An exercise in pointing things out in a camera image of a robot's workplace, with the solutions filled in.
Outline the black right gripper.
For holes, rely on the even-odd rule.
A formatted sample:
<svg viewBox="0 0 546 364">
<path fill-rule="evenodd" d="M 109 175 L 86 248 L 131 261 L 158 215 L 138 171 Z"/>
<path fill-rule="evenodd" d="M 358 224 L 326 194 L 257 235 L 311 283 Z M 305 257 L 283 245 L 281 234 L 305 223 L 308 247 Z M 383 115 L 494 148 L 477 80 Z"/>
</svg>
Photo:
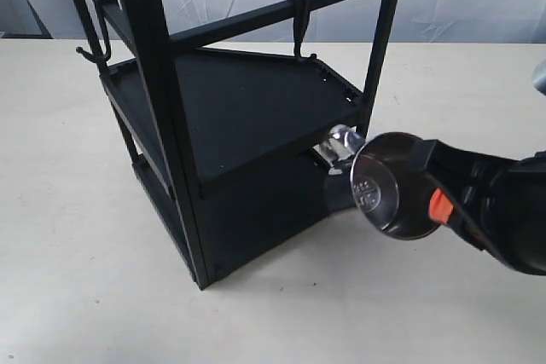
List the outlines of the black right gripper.
<svg viewBox="0 0 546 364">
<path fill-rule="evenodd" d="M 406 166 L 438 186 L 431 220 L 512 270 L 545 273 L 544 152 L 515 160 L 422 140 Z"/>
</svg>

